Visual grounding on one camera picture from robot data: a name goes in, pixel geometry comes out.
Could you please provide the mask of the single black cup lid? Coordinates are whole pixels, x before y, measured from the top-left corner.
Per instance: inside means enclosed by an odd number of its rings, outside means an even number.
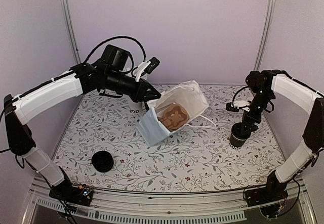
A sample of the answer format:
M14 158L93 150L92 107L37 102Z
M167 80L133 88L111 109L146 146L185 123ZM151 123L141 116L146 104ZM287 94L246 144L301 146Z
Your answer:
M251 136L251 129L240 122L232 126L231 134L237 139L245 140Z

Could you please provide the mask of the white cup holding straws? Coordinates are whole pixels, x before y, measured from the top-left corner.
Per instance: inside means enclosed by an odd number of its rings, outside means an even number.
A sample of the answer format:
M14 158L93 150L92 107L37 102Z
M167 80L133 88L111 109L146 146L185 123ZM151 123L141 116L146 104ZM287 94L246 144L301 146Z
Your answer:
M147 112L146 103L143 102L130 102L129 108L131 114L145 114Z

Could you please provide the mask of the single black paper cup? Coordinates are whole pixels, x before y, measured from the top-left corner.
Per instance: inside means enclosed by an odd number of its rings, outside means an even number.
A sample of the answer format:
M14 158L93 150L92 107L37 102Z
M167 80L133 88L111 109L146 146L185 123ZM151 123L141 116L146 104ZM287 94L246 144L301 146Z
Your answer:
M230 145L232 148L234 149L240 149L243 144L246 142L247 139L240 139L240 138L237 138L235 135L231 134L230 136Z

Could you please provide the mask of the brown cardboard cup carrier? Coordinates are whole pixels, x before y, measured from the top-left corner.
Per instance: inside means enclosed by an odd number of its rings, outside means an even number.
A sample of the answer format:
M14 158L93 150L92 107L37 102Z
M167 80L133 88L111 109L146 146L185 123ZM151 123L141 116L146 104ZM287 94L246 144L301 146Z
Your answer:
M189 121L189 113L178 103L158 106L156 114L159 122L170 132L176 131Z

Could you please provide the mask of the light blue paper bag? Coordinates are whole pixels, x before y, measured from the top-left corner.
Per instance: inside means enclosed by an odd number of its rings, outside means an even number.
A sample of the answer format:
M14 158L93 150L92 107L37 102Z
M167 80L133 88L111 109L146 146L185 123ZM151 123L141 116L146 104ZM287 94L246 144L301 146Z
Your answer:
M206 97L195 80L183 82L161 93L161 97L147 102L148 110L141 117L136 129L148 146L155 146L173 135L197 117L215 122L203 116L209 108Z

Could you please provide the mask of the stack of black lids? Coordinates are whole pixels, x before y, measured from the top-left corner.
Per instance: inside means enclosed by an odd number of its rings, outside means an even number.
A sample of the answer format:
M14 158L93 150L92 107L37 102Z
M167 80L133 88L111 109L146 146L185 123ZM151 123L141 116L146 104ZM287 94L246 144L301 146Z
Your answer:
M92 158L91 163L98 172L108 172L113 168L114 160L108 151L98 151Z

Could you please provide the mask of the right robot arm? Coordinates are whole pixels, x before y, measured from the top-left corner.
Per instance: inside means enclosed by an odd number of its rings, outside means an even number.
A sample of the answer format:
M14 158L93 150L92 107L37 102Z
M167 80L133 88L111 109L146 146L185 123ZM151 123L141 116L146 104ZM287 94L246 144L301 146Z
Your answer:
M247 88L254 97L250 101L232 99L227 111L243 110L242 121L231 128L230 144L239 149L258 129L262 113L269 113L268 105L276 95L281 95L299 107L295 112L308 116L301 141L297 148L280 166L267 176L263 185L244 187L243 198L249 206L272 202L288 196L286 187L290 181L308 166L313 167L323 152L323 94L296 80L283 70L252 71L246 77Z

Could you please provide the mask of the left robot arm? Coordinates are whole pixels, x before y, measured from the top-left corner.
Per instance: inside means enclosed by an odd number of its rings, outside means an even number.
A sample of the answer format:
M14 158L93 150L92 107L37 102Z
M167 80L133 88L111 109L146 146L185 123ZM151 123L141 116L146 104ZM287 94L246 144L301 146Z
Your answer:
M44 111L68 99L85 95L96 90L100 96L107 96L106 90L116 94L114 98L127 95L135 103L159 99L161 94L145 79L159 64L156 57L143 59L143 62L130 70L124 66L132 59L130 52L109 44L109 38L100 42L106 44L103 54L94 63L87 60L77 64L62 75L51 78L42 84L16 96L4 98L1 117L5 127L9 151L22 158L21 167L27 163L35 172L41 174L50 186L53 198L66 202L81 203L90 201L92 189L85 184L72 185L64 170L55 164L34 139L28 123Z

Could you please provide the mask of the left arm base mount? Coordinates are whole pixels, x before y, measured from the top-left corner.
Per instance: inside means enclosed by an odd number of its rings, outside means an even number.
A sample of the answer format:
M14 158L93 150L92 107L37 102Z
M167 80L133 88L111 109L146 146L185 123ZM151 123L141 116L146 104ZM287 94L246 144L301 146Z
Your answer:
M86 185L74 187L70 184L60 183L57 186L51 186L49 196L62 202L90 206L93 194L93 190Z

